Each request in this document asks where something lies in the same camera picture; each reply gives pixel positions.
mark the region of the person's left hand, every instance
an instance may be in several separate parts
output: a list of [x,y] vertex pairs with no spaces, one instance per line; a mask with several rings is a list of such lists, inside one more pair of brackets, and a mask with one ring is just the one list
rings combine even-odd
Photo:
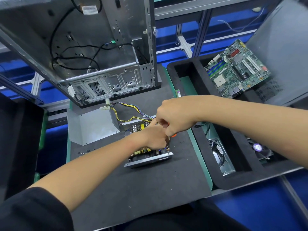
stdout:
[[137,133],[139,134],[143,147],[158,150],[166,147],[169,143],[166,129],[160,124],[156,125],[155,118],[146,128]]

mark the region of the workbench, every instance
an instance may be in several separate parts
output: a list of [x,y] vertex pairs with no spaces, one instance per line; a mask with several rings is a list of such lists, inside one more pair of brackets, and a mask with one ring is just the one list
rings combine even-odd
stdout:
[[[144,113],[155,115],[163,100],[175,97],[165,68],[158,65],[158,72],[162,80],[160,89],[118,101],[135,104]],[[72,109],[81,115],[100,106],[102,104],[80,109],[73,105]],[[122,120],[136,115],[131,108],[116,106],[115,109]],[[199,162],[202,156],[198,155],[200,152],[189,131],[178,133],[171,139],[172,159],[135,169],[126,168],[124,162],[121,163],[72,213],[75,230],[109,227],[211,196],[208,171],[203,160]],[[70,160],[123,137],[124,132],[120,132],[85,146],[69,141]]]

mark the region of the cooling fan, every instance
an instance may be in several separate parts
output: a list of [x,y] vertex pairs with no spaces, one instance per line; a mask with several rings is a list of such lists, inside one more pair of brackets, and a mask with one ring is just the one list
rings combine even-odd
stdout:
[[252,140],[251,138],[247,138],[247,141],[251,145],[252,149],[256,153],[256,156],[259,160],[265,159],[273,155],[273,151],[268,147],[257,143],[256,141]]

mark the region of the open computer tower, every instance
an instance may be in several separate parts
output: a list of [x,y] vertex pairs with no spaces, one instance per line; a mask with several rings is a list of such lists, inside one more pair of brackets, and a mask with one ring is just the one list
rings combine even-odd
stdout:
[[155,33],[154,0],[0,5],[0,41],[80,107],[159,88]]

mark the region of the cable label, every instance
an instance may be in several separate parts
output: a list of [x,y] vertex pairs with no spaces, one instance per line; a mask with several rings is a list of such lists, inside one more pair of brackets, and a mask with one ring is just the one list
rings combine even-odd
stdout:
[[81,9],[84,15],[98,14],[97,7],[95,5],[84,5]]

